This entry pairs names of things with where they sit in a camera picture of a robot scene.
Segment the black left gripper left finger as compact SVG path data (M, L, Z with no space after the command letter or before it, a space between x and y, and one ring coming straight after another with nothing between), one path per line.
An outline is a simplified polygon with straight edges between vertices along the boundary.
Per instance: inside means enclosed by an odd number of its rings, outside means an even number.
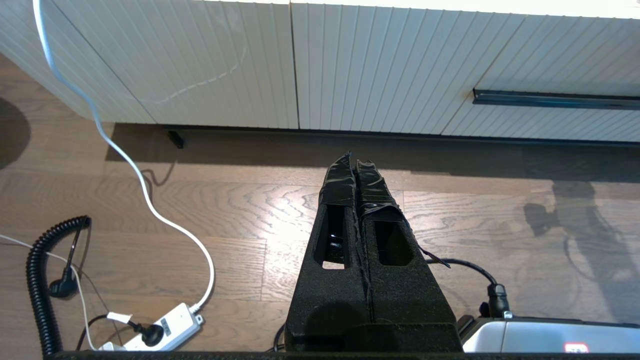
M370 319L351 153L327 168L285 321L288 352L338 352Z

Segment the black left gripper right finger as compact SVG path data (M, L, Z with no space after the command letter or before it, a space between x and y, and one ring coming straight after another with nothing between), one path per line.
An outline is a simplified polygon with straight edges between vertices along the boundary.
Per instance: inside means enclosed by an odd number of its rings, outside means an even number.
M356 349L462 351L457 319L386 180L373 162L362 161L356 180L369 312L368 321L356 328Z

